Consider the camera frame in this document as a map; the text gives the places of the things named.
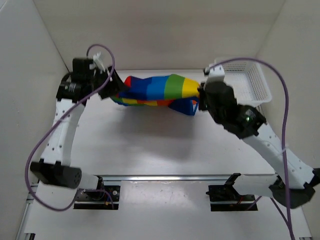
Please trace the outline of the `rainbow striped shorts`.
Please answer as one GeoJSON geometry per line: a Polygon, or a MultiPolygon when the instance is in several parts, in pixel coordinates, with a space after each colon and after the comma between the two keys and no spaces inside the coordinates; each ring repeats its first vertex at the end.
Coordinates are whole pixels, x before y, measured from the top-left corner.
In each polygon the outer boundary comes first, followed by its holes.
{"type": "Polygon", "coordinates": [[[199,103],[200,84],[177,74],[138,78],[128,76],[124,84],[128,90],[111,99],[126,107],[168,107],[187,116],[194,116],[199,103]]]}

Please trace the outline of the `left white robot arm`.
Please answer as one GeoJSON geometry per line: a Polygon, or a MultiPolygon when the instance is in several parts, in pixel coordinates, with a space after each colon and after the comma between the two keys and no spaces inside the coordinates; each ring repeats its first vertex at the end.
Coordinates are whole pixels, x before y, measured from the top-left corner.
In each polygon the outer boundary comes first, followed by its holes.
{"type": "Polygon", "coordinates": [[[95,90],[105,99],[127,87],[111,67],[104,67],[98,54],[92,58],[74,58],[72,69],[62,78],[57,90],[54,117],[57,127],[49,134],[40,160],[31,162],[30,171],[45,185],[87,189],[93,200],[100,200],[105,194],[101,178],[71,166],[76,128],[87,104],[80,101],[95,90]]]}

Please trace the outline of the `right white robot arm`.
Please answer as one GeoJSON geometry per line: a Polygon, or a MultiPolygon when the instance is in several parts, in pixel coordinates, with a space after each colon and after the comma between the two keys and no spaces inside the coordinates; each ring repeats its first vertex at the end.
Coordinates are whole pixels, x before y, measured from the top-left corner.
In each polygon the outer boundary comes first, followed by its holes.
{"type": "Polygon", "coordinates": [[[231,86],[223,81],[202,82],[199,109],[252,147],[273,168],[274,174],[234,173],[207,192],[216,201],[239,200],[245,195],[275,199],[290,209],[308,203],[320,183],[320,170],[306,165],[291,150],[283,149],[266,118],[253,106],[238,104],[231,86]]]}

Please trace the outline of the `white perforated plastic basket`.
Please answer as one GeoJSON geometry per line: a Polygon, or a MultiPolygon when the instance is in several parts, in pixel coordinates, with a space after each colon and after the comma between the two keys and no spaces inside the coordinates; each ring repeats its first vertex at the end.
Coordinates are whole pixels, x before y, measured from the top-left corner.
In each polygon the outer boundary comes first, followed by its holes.
{"type": "Polygon", "coordinates": [[[224,63],[224,82],[233,88],[238,104],[253,107],[269,103],[272,94],[259,63],[238,60],[224,63]]]}

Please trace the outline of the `aluminium front rail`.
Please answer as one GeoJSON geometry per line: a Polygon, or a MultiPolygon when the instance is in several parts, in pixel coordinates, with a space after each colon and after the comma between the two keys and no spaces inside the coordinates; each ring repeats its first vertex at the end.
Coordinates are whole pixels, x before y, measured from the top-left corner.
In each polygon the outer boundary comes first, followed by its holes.
{"type": "Polygon", "coordinates": [[[104,181],[226,181],[230,175],[225,174],[200,174],[200,175],[103,175],[104,181]]]}

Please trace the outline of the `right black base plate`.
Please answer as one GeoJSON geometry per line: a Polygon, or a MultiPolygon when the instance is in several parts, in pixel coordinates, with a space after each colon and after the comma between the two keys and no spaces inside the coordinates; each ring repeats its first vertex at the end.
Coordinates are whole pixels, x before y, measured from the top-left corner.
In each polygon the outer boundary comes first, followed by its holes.
{"type": "Polygon", "coordinates": [[[211,212],[254,212],[258,211],[256,197],[241,195],[232,185],[209,185],[205,193],[209,196],[211,212]]]}

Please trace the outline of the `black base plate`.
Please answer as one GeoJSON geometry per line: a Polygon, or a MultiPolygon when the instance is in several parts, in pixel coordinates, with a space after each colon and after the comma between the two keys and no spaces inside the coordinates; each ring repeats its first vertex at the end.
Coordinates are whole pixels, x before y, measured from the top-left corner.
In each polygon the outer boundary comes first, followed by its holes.
{"type": "Polygon", "coordinates": [[[82,192],[73,204],[75,210],[118,210],[121,186],[115,184],[104,185],[105,192],[82,192]]]}
{"type": "Polygon", "coordinates": [[[209,185],[205,193],[209,196],[211,212],[254,212],[258,211],[256,197],[241,195],[232,185],[209,185]]]}

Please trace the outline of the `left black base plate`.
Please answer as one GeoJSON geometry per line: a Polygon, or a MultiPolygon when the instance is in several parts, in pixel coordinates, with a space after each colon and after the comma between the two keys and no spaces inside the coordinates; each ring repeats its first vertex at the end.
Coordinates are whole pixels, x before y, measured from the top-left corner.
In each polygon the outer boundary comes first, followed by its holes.
{"type": "Polygon", "coordinates": [[[73,204],[75,210],[118,210],[121,186],[115,184],[104,185],[105,192],[82,192],[73,204]]]}

